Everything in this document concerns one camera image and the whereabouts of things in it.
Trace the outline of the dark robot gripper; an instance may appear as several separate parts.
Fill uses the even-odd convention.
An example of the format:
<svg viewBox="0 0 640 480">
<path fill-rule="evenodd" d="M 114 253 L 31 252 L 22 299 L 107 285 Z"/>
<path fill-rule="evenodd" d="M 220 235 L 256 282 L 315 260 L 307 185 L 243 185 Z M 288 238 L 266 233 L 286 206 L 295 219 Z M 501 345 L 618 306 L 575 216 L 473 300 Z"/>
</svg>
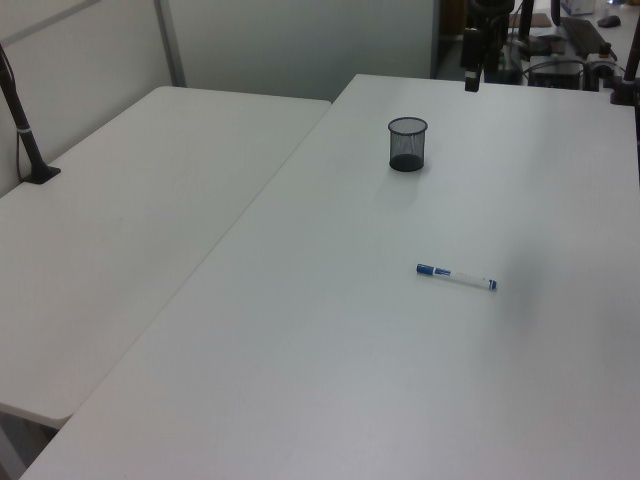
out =
<svg viewBox="0 0 640 480">
<path fill-rule="evenodd" d="M 463 34 L 462 68 L 465 71 L 465 90 L 477 92 L 482 70 L 487 83 L 494 83 L 502 51 L 502 40 L 498 33 L 509 29 L 509 16 L 514 9 L 514 0 L 469 0 L 468 28 Z"/>
</svg>

